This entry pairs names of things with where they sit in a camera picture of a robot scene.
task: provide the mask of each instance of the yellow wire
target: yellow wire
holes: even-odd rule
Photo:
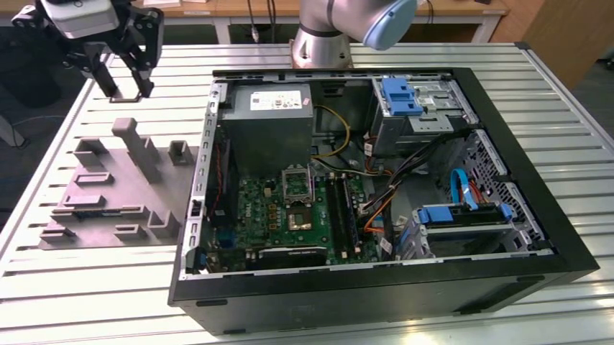
[[[339,113],[337,111],[334,111],[331,108],[329,108],[327,106],[321,106],[321,105],[317,105],[314,106],[315,108],[322,108],[325,110],[327,110],[333,115],[337,116],[337,118],[342,121],[343,123],[343,126],[346,127],[346,141],[343,142],[343,145],[341,146],[339,149],[337,149],[335,151],[333,152],[329,152],[329,153],[325,153],[322,155],[313,155],[311,158],[323,158],[323,157],[330,157],[330,156],[334,156],[337,155],[339,152],[343,151],[343,149],[347,147],[347,145],[350,144],[350,125],[347,124],[347,121],[346,119],[339,115]]]

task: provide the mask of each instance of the red cable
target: red cable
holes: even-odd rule
[[[222,154],[220,154],[220,145],[216,144],[215,145],[215,150],[216,150],[216,155],[218,155],[218,159],[216,159],[216,170],[218,170],[218,197],[215,198],[215,203],[214,203],[214,207],[211,208],[211,212],[210,212],[210,218],[214,216],[214,212],[215,212],[215,209],[218,207],[218,203],[220,202],[220,198],[222,198]]]

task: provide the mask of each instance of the wooden desk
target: wooden desk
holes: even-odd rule
[[[232,24],[250,24],[250,10],[247,0],[215,0],[214,24],[216,27],[220,44],[231,43],[228,26]],[[486,43],[502,16],[507,15],[509,9],[502,0],[493,0],[490,5],[474,2],[474,0],[431,0],[435,24],[478,24],[478,30],[473,36],[474,43]],[[266,0],[251,0],[254,22],[268,23],[268,9]],[[299,23],[299,0],[275,0],[279,24]],[[417,11],[414,24],[425,24],[429,21],[429,5],[423,4]]]
[[[31,4],[32,0],[0,0],[0,24],[11,25],[10,19],[19,10]],[[435,10],[435,24],[478,24],[473,37],[474,43],[486,43],[490,40],[497,24],[509,9],[502,0],[493,0],[491,5],[474,2],[474,0],[431,0]],[[268,23],[266,0],[251,0],[254,9],[254,22]],[[142,6],[143,0],[135,2]],[[299,0],[275,0],[278,8],[278,23],[299,23]],[[163,9],[166,24],[211,24],[215,25],[218,42],[231,43],[228,26],[232,24],[250,24],[250,11],[247,0],[211,0],[206,4],[184,2],[179,7]],[[429,21],[429,5],[421,6],[414,19],[415,24]]]
[[[275,0],[278,16],[299,16],[299,0]],[[502,0],[493,0],[490,5],[474,2],[474,0],[431,0],[435,16],[502,16],[509,12]],[[216,16],[219,17],[248,17],[247,0],[216,0]],[[267,1],[251,0],[255,17],[267,17]],[[423,4],[417,11],[418,16],[429,16],[429,5]]]

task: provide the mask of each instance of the sticker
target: sticker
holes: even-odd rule
[[[365,155],[369,157],[374,155],[374,146],[371,144],[365,144]]]
[[[435,105],[435,101],[433,100],[431,97],[418,97],[418,102],[421,104],[433,104],[433,105]]]
[[[251,94],[250,110],[301,109],[301,91],[263,91]]]
[[[402,226],[407,224],[407,220],[409,220],[407,217],[399,216],[399,218],[397,219],[397,225]]]
[[[184,11],[183,14],[187,16],[208,16],[211,12],[210,11]]]
[[[386,253],[393,254],[393,244],[382,237],[381,247]]]
[[[483,14],[506,14],[506,11],[502,9],[487,9],[482,11]]]

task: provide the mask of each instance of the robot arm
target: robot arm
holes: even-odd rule
[[[76,66],[87,78],[96,80],[107,97],[116,96],[118,85],[100,62],[104,44],[131,69],[139,96],[150,97],[152,69],[162,54],[164,14],[159,9],[140,9],[132,0],[35,0],[12,19],[28,35],[43,34],[56,43],[63,64]],[[146,40],[146,51],[135,40]]]
[[[418,0],[302,0],[294,66],[350,67],[347,36],[375,50],[389,49],[403,37],[417,8]]]

